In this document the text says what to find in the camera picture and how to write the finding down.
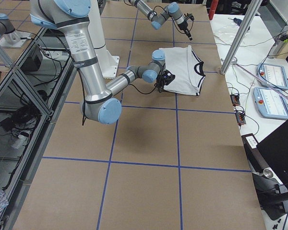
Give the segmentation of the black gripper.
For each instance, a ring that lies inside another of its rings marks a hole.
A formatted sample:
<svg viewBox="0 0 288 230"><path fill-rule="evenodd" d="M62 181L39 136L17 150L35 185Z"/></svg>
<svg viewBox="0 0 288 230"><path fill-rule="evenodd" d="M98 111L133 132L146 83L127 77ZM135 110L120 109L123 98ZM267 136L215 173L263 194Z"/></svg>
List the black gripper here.
<svg viewBox="0 0 288 230"><path fill-rule="evenodd" d="M179 27L179 30L185 34L189 40L192 40L192 35L188 29L188 23L184 19L176 20L176 24Z"/></svg>
<svg viewBox="0 0 288 230"><path fill-rule="evenodd" d="M157 79L156 79L156 83L155 83L155 87L158 89L158 92L159 93L162 93L163 92L163 89L164 89L164 82L162 80L162 77L163 77L163 73L158 75Z"/></svg>

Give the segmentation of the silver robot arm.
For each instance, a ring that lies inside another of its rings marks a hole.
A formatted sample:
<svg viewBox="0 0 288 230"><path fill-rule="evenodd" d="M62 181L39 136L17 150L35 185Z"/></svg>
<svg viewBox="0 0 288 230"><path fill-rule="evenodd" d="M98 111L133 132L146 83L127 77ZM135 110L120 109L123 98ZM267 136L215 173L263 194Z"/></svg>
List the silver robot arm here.
<svg viewBox="0 0 288 230"><path fill-rule="evenodd" d="M188 20L194 21L190 13L183 14L179 5L172 2L165 7L149 7L143 0L128 0L127 5L136 7L150 22L154 29L158 30L170 18L179 33L185 34L192 41L191 28L188 28Z"/></svg>
<svg viewBox="0 0 288 230"><path fill-rule="evenodd" d="M115 123L122 111L121 103L114 96L137 78L148 83L158 82L166 73L165 54L162 50L152 53L146 66L130 66L117 78L105 83L98 57L89 34L89 0L32 0L31 21L41 27L64 33L73 65L79 71L84 87L81 111L84 119L102 124Z"/></svg>

